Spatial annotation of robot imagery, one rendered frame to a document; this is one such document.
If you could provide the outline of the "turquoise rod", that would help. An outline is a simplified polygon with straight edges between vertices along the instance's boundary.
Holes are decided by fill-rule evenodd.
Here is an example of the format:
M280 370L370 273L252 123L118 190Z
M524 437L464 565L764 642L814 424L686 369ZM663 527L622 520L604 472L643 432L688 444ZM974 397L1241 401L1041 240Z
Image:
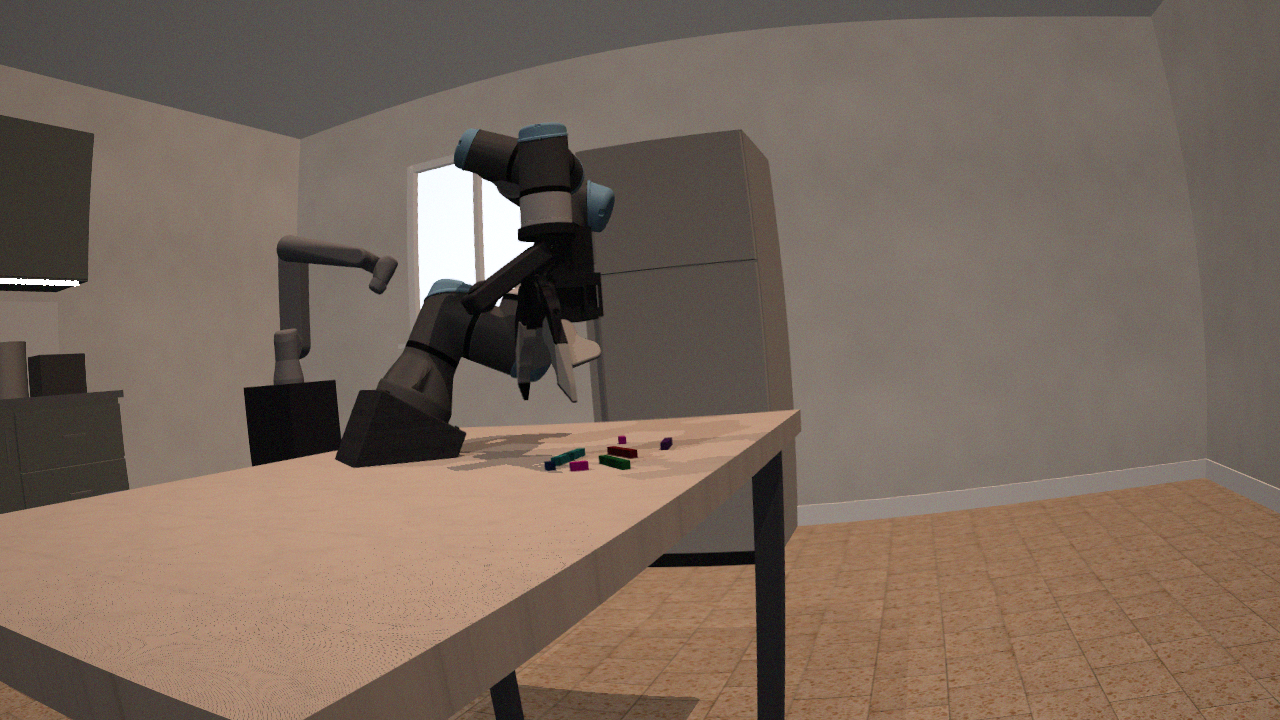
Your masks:
M561 454L556 457L550 457L550 461L556 461L556 466L561 466L564 462L573 461L575 459L585 456L585 448L573 448L570 452Z

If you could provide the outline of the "green rod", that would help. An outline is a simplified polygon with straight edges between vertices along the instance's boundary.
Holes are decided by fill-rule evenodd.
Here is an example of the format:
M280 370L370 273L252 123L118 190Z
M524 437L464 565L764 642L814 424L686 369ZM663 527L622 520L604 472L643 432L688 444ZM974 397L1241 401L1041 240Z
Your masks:
M605 466L611 466L611 468L617 468L620 470L631 469L630 460L626 460L626 459L622 459L622 457L614 457L614 456L611 456L611 455L599 455L599 464L605 465Z

